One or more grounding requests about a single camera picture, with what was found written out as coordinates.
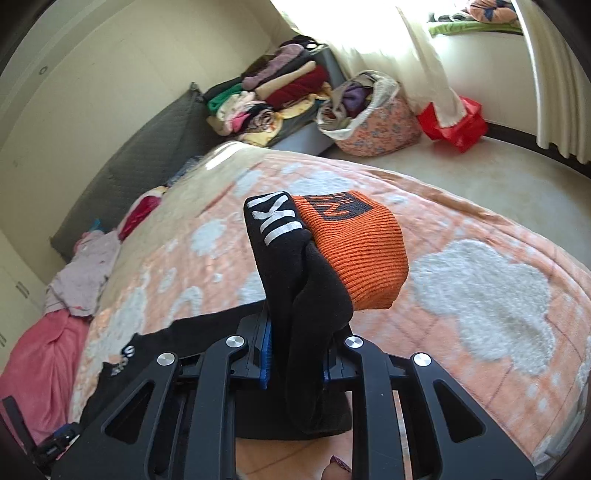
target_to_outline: folded clothes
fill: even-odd
[[[246,131],[238,135],[238,140],[255,147],[266,147],[279,134],[283,126],[283,119],[276,112],[271,112],[271,122],[266,125],[264,130],[257,132]]]
[[[269,110],[271,108],[268,103],[256,100],[252,102],[248,108],[248,114],[251,118],[257,116],[263,110]]]
[[[283,75],[286,75],[288,73],[294,72],[297,69],[299,69],[300,67],[304,66],[310,60],[312,60],[310,52],[308,52],[307,50],[303,50],[300,52],[300,54],[297,57],[295,57],[294,59],[287,62],[285,65],[283,65],[283,67],[281,67],[279,70],[277,70],[274,74],[269,75],[259,85],[262,85],[263,83],[269,82],[270,80],[274,80],[274,79],[281,77]]]
[[[271,95],[273,92],[276,92],[285,85],[288,85],[289,83],[300,78],[301,76],[304,76],[306,73],[310,73],[315,68],[316,62],[310,60],[294,72],[287,73],[275,79],[269,80],[266,83],[263,83],[261,86],[255,89],[256,95],[261,100],[266,100],[267,97],[269,97],[269,95]]]
[[[240,93],[242,91],[242,85],[235,83],[230,88],[227,88],[223,92],[218,93],[214,98],[207,102],[207,108],[212,115],[215,115],[217,110],[230,98],[232,95]]]
[[[254,92],[234,93],[217,109],[216,118],[222,122],[230,121],[244,110],[247,103],[252,102],[254,99]]]
[[[244,129],[244,132],[256,133],[264,132],[271,128],[271,125],[275,121],[275,112],[270,108],[265,108],[258,112],[254,117],[248,121],[248,125]]]
[[[232,124],[232,132],[236,133],[242,130],[242,124],[249,119],[248,112],[239,113],[230,121]]]
[[[311,72],[272,92],[265,101],[275,110],[281,110],[289,103],[299,100],[309,93],[317,92],[327,80],[328,73],[322,65],[317,65]]]
[[[224,104],[217,109],[215,117],[207,118],[212,128],[218,135],[226,137],[233,132],[238,132],[244,121],[248,120],[248,115],[242,116],[255,105],[266,105],[265,102],[255,100],[254,92],[241,92],[230,95]]]
[[[232,80],[227,80],[225,82],[218,83],[217,85],[214,85],[207,92],[205,92],[203,94],[203,101],[209,102],[214,97],[218,96],[220,93],[228,90],[230,87],[240,84],[241,81],[242,81],[242,79],[240,77],[236,77],[236,78],[233,78]]]
[[[242,80],[244,80],[246,77],[255,76],[257,73],[259,73],[263,68],[265,68],[267,66],[267,63],[273,57],[274,57],[274,55],[270,55],[268,53],[265,53],[265,54],[261,55],[260,57],[258,57],[255,61],[253,61],[246,68],[246,70],[244,70],[244,72],[242,72],[242,75],[240,75]]]
[[[296,58],[303,50],[304,47],[297,43],[291,43],[284,47],[280,47],[279,50],[277,50],[275,57],[269,60],[265,68],[254,76],[244,78],[242,81],[242,88],[245,90],[254,90],[258,85],[267,81],[267,79],[275,74],[280,68]]]
[[[214,116],[208,116],[205,119],[205,121],[209,124],[210,127],[213,128],[215,133],[222,137],[227,137],[232,133],[231,128],[226,124],[226,122],[222,122]]]
[[[284,107],[279,110],[277,114],[282,117],[283,120],[288,120],[294,118],[295,116],[302,116],[315,104],[320,104],[321,102],[318,102],[318,100],[329,100],[331,91],[332,89],[330,88],[330,84],[328,82],[324,82],[322,84],[322,88],[319,91],[309,93],[304,98],[300,98],[295,102],[284,105]]]

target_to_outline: orange knit hat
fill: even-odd
[[[408,276],[402,231],[392,212],[355,190],[293,199],[355,310],[389,309]]]

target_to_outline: cabinet door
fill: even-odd
[[[0,267],[12,278],[13,284],[21,282],[21,288],[23,291],[28,292],[29,300],[42,310],[45,303],[46,286],[17,254],[16,250],[1,231]]]
[[[19,337],[41,318],[41,310],[25,298],[17,284],[0,267],[0,372]]]

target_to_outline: stack of clothes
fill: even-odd
[[[273,55],[256,59],[240,77],[212,87],[203,97],[207,123],[221,136],[267,147],[311,121],[330,98],[326,69],[312,60],[310,37],[296,37]]]

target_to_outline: peach bedspread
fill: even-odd
[[[356,189],[398,219],[410,276],[389,310],[356,312],[353,331],[385,352],[430,353],[541,461],[589,374],[589,271],[549,240],[411,177],[302,154],[234,150],[175,185],[124,243],[90,327],[70,420],[80,417],[102,362],[116,363],[134,332],[264,297],[242,216],[246,197]],[[349,433],[309,442],[238,440],[236,452],[250,479],[302,480],[320,478],[331,455],[350,462],[350,449]]]

